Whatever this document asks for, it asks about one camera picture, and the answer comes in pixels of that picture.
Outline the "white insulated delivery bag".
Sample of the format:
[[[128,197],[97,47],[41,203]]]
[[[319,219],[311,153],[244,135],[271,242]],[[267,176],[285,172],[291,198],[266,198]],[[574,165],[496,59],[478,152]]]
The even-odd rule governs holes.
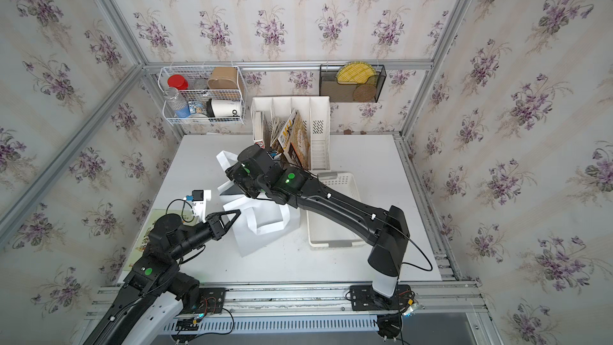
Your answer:
[[[233,183],[227,180],[217,190],[225,211],[241,211],[231,231],[242,257],[252,255],[300,227],[298,209],[266,201],[263,193],[255,199],[246,197],[241,191],[232,189],[232,186]]]

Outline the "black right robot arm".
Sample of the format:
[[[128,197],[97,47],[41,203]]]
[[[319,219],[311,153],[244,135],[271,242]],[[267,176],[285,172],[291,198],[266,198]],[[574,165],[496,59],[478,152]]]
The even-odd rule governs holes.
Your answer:
[[[364,204],[324,185],[312,172],[283,163],[258,145],[244,149],[224,172],[244,196],[261,193],[279,205],[314,212],[349,229],[371,246],[368,264],[376,271],[372,289],[391,298],[410,241],[404,212]]]

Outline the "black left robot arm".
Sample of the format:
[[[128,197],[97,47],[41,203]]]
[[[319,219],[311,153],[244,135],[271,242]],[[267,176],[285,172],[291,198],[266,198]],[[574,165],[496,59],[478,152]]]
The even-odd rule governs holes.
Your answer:
[[[186,225],[181,216],[160,217],[148,244],[86,344],[150,344],[182,310],[194,310],[201,283],[180,271],[180,260],[221,240],[240,217],[239,209],[213,212],[205,221]]]

